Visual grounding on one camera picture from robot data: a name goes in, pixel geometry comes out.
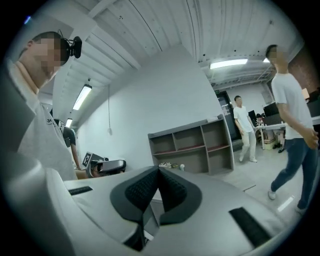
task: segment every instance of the doorway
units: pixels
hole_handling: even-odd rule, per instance
[[[230,98],[226,91],[219,91],[215,92],[216,97],[219,100],[220,106],[222,108],[223,115],[226,120],[226,124],[229,129],[231,141],[236,141],[241,139],[241,134],[239,132],[239,129],[236,126],[235,123],[235,116],[234,116],[234,108],[231,105]]]

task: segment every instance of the white wall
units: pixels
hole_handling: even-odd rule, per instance
[[[152,166],[148,134],[197,122],[222,113],[205,74],[181,46],[150,58],[141,69],[110,87],[108,101],[77,131],[81,158],[89,151],[126,159],[128,170]]]
[[[241,85],[226,89],[225,91],[228,94],[233,107],[236,107],[235,96],[239,95],[241,96],[242,103],[248,112],[254,110],[256,114],[261,114],[264,112],[263,107],[267,105],[263,96],[263,93],[266,90],[271,96],[270,90],[267,86],[260,83]]]

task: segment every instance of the gray shelving unit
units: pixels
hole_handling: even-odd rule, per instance
[[[232,143],[225,117],[190,123],[148,134],[154,165],[184,164],[190,173],[215,175],[234,169]]]

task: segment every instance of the black headset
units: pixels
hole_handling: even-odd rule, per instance
[[[66,60],[65,63],[68,61],[69,57],[74,56],[76,59],[79,59],[81,56],[81,49],[82,49],[82,40],[79,36],[76,36],[73,40],[64,38],[61,30],[58,30],[58,34],[61,35],[62,39],[65,41],[66,45]]]

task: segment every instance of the white ceiling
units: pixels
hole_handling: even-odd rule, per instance
[[[213,88],[263,83],[273,68],[266,47],[283,46],[292,59],[303,45],[282,12],[265,0],[72,0],[43,12],[80,36],[81,58],[72,58],[54,80],[53,114],[74,125],[112,80],[139,69],[149,57],[183,44]],[[248,58],[246,65],[210,70],[212,62]],[[88,78],[92,92],[72,107]]]

